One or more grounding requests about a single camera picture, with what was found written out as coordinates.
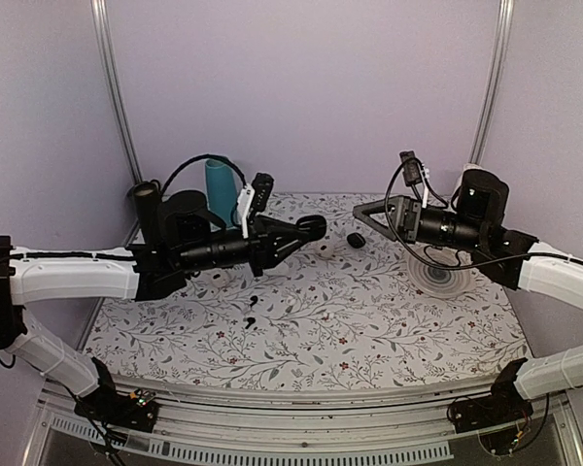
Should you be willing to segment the black earbud charging case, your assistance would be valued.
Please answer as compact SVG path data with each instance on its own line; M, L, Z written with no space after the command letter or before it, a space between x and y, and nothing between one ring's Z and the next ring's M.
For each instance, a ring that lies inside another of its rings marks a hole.
M319 241L326 235L326 219L320 215L303 216L295 226L306 236L307 242Z

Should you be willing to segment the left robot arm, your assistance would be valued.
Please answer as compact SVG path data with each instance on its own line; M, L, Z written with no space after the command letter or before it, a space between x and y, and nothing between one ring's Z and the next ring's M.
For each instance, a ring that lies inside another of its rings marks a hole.
M106 366L65 345L26 311L27 304L90 297L160 300L185 287L194 273L238 264L248 264L259 277L326 233L322 216L295 223L264 216L266 195L249 187L240 193L238 228L227 227L197 190L164 199L155 184L143 183L132 199L144 238L140 245L42 251L16 248L10 237L0 236L0 350L86 399L105 421L125 411Z

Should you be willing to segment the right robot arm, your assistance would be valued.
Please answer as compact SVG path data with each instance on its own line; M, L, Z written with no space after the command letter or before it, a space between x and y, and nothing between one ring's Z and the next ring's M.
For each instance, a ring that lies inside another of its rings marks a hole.
M550 296L583 311L583 260L536 237L503 227L509 188L482 169L463 172L454 211L387 194L354 207L353 215L406 249L422 243L462 250L471 267L501 286ZM483 415L503 423L522 400L583 386L583 345L508 364L483 403Z

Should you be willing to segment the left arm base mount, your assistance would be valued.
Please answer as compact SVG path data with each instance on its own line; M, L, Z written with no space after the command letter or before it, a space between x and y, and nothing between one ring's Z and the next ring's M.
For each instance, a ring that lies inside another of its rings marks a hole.
M77 397L75 414L112 426L152 433L160 405L149 395L136 390L120 394L99 387L87 396Z

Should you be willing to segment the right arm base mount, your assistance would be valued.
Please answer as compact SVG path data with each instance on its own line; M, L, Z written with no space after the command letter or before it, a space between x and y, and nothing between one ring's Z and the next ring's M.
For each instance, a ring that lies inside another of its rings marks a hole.
M515 388L499 389L483 396L458 397L446 411L446 417L457 433L525 420L532 414L532 403L525 400Z

